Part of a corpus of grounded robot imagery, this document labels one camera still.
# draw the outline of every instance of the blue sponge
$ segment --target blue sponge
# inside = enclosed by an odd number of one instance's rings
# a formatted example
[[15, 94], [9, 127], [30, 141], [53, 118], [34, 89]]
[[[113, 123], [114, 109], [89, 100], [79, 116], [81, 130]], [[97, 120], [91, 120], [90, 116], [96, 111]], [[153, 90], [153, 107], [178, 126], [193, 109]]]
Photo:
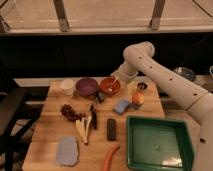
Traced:
[[130, 102], [127, 100], [120, 100], [114, 107], [114, 111], [119, 115], [123, 114], [123, 112], [130, 106]]

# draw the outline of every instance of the wooden table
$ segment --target wooden table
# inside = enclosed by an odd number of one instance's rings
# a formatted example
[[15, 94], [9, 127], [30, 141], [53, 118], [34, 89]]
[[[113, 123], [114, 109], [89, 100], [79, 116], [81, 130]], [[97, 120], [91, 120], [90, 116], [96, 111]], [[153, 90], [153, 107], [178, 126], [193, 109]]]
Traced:
[[[65, 96], [60, 89], [60, 81], [51, 83], [45, 100], [41, 117], [36, 124], [32, 142], [26, 155], [24, 171], [99, 171], [107, 151], [119, 144], [120, 149], [113, 156], [111, 171], [129, 170], [126, 166], [126, 117], [139, 115], [147, 117], [164, 117], [163, 108], [155, 84], [146, 77], [140, 78], [148, 84], [145, 91], [145, 102], [139, 110], [128, 109], [122, 116], [113, 112], [114, 105], [119, 99], [131, 101], [131, 94], [136, 90], [137, 82], [128, 86], [121, 84], [121, 90], [113, 97], [107, 97], [102, 104], [96, 106], [98, 129], [91, 129], [89, 145], [84, 145], [77, 133], [75, 124], [69, 122], [61, 113], [61, 105], [70, 104], [77, 112], [90, 114], [92, 101], [78, 94], [73, 97]], [[106, 121], [116, 119], [116, 141], [107, 141]], [[79, 147], [79, 163], [74, 167], [58, 166], [55, 164], [57, 145], [62, 137], [76, 136]]]

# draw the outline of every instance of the red object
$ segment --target red object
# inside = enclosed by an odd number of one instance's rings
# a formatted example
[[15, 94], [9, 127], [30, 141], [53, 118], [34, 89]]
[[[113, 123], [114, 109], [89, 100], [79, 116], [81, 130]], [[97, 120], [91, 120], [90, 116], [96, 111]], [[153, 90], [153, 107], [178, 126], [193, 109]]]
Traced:
[[93, 78], [82, 78], [76, 83], [75, 88], [81, 96], [91, 96], [98, 91], [99, 86]]
[[120, 148], [119, 145], [114, 145], [106, 154], [106, 157], [104, 159], [104, 163], [102, 166], [102, 171], [109, 171], [110, 165], [112, 161], [112, 156], [115, 154], [115, 152]]
[[109, 96], [115, 95], [120, 90], [120, 81], [116, 80], [115, 77], [107, 77], [100, 83], [100, 89]]

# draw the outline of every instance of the spoon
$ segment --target spoon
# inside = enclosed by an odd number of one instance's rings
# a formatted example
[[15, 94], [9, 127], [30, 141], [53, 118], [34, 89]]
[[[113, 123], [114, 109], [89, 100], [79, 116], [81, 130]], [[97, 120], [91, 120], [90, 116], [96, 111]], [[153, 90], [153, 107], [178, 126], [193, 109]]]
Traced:
[[115, 82], [118, 80], [118, 76], [114, 79], [114, 81], [110, 84], [109, 88], [108, 88], [108, 91], [109, 92], [112, 92], [112, 86], [115, 84]]

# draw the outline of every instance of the brown bowl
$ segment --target brown bowl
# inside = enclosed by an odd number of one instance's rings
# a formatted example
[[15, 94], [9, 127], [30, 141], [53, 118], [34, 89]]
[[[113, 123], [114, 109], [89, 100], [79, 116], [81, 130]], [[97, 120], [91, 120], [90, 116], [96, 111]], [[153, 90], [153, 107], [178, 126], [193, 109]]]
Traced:
[[120, 81], [116, 80], [115, 77], [107, 77], [103, 79], [100, 83], [100, 89], [103, 91], [105, 94], [109, 96], [115, 95], [119, 90], [120, 90]]

